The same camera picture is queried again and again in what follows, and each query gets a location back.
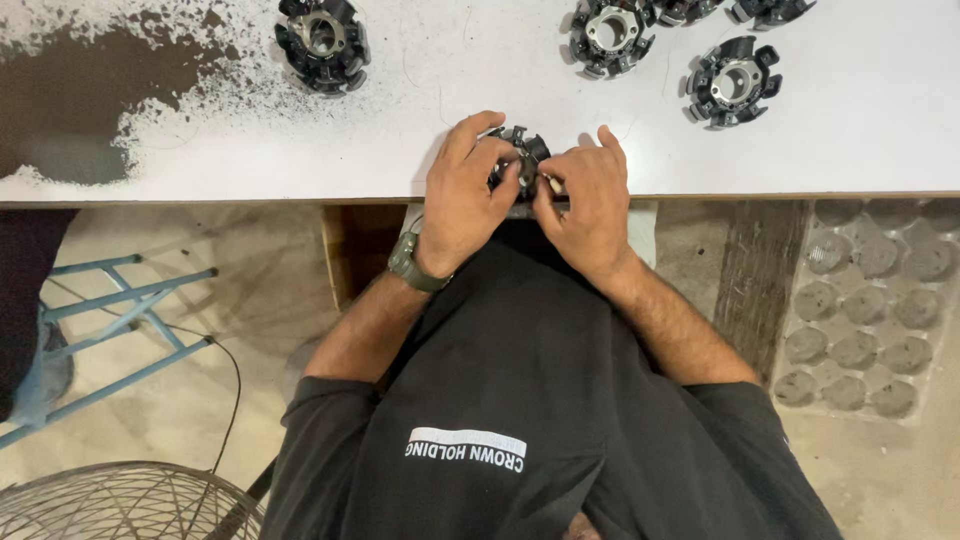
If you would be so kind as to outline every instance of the egg tray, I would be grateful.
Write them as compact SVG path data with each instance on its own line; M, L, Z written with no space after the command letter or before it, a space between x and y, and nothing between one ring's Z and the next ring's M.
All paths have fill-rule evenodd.
M804 242L774 403L918 422L960 290L960 200L818 201Z

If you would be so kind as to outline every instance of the blue metal stool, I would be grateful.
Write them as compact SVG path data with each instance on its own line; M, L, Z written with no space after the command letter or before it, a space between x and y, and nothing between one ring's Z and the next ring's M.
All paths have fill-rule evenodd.
M124 280L119 273L117 273L114 266L119 266L121 264L137 264L139 262L143 262L143 257L141 255L131 255L129 257L108 258L95 262L85 262L83 264L71 264L69 266L61 266L53 269L53 271L50 273L51 278L56 276L64 276L67 274L76 274L78 272L86 272L89 270L102 270L107 274L110 280L120 288L120 292L108 294L107 296L92 300L85 300L83 302L78 302L77 304L71 304L64 307L55 307L52 309L41 304L39 320L37 321L37 323L41 326L59 321L63 317L84 313L93 309L99 309L101 307L110 306L119 302L133 300L134 306L130 311L127 311L122 316L117 318L117 320L113 321L109 326L104 328L96 337L91 337L89 339L85 339L84 341L74 343L73 345L68 345L54 351L44 351L42 345L38 346L36 348L36 355L34 357L32 371L41 369L44 360L51 360L73 355L78 351L82 351L83 349L87 349L98 343L103 343L104 341L110 340L118 335L123 335L136 330L136 324L133 323L133 320L137 317L142 317L146 319L147 322L152 324L154 328L156 328L156 331L160 332L160 334L163 335L168 342L170 342L176 351L172 355L154 362L153 364L137 371L136 373L130 374L123 379L118 380L117 382L108 384L107 386L104 386L103 388L89 395L83 396L69 405L62 406L61 408L46 414L45 421L43 422L33 425L24 425L16 430L11 431L10 433L7 433L6 435L0 436L0 450L10 446L10 444L26 437L31 433L43 429L47 424L56 422L72 412L80 410L81 408L92 403L98 402L105 397L123 388L126 388L127 386L130 386L131 384L144 379L153 373L156 373L157 371L173 364L178 360L190 356L203 347L213 343L211 338L205 337L193 345L184 345L183 342L180 341L180 339L177 338L170 330L170 327L164 324L163 321L156 316L156 313L153 311L153 306L160 300L163 300L167 295L177 290L177 287L181 285L198 282L200 280L205 280L206 278L216 277L218 273L217 269L210 268L208 270L204 270L203 272L190 274L189 276L183 276L181 278L174 278L165 282L153 283L134 288L131 287L130 284L127 283L127 281Z

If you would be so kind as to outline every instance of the dust stain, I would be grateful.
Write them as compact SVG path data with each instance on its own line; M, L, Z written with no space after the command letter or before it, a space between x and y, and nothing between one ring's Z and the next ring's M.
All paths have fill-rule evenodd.
M59 182L126 180L127 152L110 145L121 115L143 112L149 98L179 110L178 96L222 70L217 60L240 58L209 38L172 38L163 18L141 12L124 21L147 38L121 24L92 40L73 38L72 23L43 36L36 56L16 43L0 50L0 179L32 165Z

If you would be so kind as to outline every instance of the wristwatch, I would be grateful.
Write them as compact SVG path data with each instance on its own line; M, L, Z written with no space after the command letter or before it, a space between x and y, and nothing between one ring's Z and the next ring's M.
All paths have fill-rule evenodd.
M444 288L453 279L453 275L445 278L434 278L420 270L414 261L414 249L417 247L418 238L419 236L416 233L401 234L394 252L390 254L390 262L387 266L391 272L403 278L408 285L419 291L432 294Z

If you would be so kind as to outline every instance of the white tabletop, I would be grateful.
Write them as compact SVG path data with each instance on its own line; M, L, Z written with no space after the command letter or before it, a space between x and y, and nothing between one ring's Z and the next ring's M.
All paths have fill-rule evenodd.
M92 35L112 17L160 5L176 19L186 2L43 0L28 3L31 14L3 0L0 43L26 38L45 16L37 13L57 7L79 10L75 20L88 21ZM691 27L657 25L644 33L657 36L647 58L604 81L564 61L574 0L361 0L369 79L340 99L292 79L273 39L283 20L275 3L213 6L225 24L211 35L250 55L223 61L232 79L202 79L179 96L180 110L147 100L143 112L123 115L130 133L114 144L129 153L127 180L56 183L24 166L0 181L0 201L419 197L445 132L483 109L505 111L509 126L542 135L554 153L610 125L635 195L960 194L956 0L820 0L767 33L723 12ZM189 9L211 4L193 0ZM200 24L188 19L178 32L205 36ZM769 111L751 124L715 132L691 123L681 87L692 61L746 35L780 53L780 95L764 100ZM235 83L246 79L250 86Z

